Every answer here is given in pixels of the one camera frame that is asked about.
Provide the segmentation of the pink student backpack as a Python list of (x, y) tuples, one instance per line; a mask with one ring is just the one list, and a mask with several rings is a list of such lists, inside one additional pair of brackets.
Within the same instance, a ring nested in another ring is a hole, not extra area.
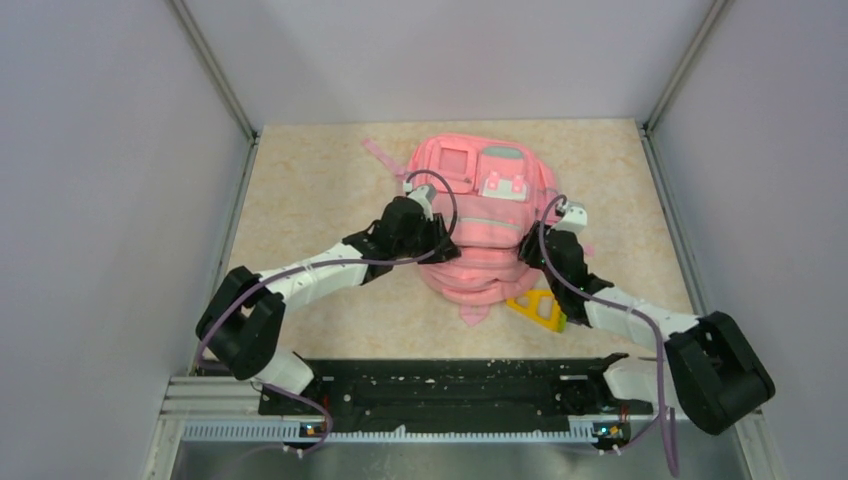
[(558, 195), (551, 168), (525, 146), (458, 133), (423, 141), (402, 166), (376, 143), (364, 147), (398, 181), (417, 175), (412, 184), (432, 184), (433, 209), (457, 225), (451, 235), (458, 258), (423, 264), (422, 280), (458, 304), (469, 326), (484, 320), (490, 308), (524, 295), (540, 273), (519, 259), (519, 245), (546, 206)]

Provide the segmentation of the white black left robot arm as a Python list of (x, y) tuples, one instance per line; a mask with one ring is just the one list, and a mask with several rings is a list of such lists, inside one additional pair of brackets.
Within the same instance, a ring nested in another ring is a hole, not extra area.
[(237, 380), (282, 390), (297, 413), (319, 404), (320, 386), (308, 363), (278, 346), (283, 320), (338, 290), (365, 285), (409, 263), (441, 263), (458, 257), (449, 219), (428, 200), (398, 196), (366, 229), (290, 266), (254, 273), (232, 269), (215, 291), (196, 327), (200, 350), (209, 350)]

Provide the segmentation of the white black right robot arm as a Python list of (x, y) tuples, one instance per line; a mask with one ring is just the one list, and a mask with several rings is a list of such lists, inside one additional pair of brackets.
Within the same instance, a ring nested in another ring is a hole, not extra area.
[(776, 394), (775, 383), (736, 320), (698, 317), (643, 302), (591, 273), (575, 233), (537, 221), (519, 258), (544, 274), (568, 321), (606, 330), (654, 351), (671, 386), (651, 387), (658, 403), (680, 409), (718, 435)]

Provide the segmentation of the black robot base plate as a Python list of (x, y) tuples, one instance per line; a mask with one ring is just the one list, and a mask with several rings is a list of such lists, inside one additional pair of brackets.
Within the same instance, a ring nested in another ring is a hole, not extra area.
[(603, 374), (620, 358), (312, 360), (307, 404), (263, 388), (258, 412), (325, 409), (336, 433), (564, 432), (587, 415), (652, 413), (611, 393)]

